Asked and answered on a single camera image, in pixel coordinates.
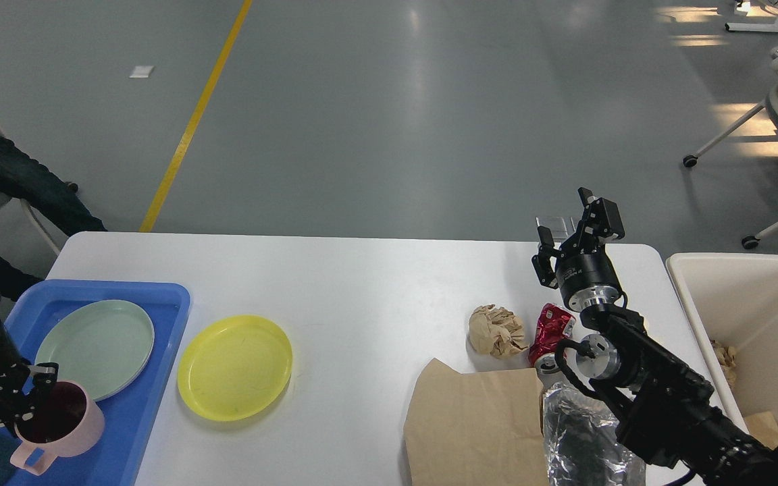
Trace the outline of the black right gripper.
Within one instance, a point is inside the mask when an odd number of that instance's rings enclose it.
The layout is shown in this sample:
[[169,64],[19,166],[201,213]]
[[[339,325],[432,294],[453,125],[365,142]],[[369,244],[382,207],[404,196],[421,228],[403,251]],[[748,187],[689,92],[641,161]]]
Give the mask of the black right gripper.
[[562,253],[555,247],[550,228],[537,226],[538,252],[531,258],[538,282],[558,289],[568,310],[581,312],[599,304],[614,304],[623,297],[621,286],[606,245],[625,237],[623,218],[617,203],[578,188],[583,213],[575,231],[565,240],[565,252],[573,253],[556,262]]

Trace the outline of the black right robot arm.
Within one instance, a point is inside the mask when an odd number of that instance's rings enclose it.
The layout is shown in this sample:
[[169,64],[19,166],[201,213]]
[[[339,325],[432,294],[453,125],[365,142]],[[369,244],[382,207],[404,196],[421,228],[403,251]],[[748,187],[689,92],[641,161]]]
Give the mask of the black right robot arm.
[[711,405],[713,385],[652,339],[644,317],[627,307],[605,248],[625,236],[617,204],[584,187],[578,194],[583,215],[574,233],[556,245],[540,225],[531,259],[540,283],[559,290],[590,330],[579,342],[556,344],[560,371],[581,394],[608,406],[618,443],[646,464],[688,467],[680,485],[694,477],[707,485],[778,485],[778,446],[763,445]]

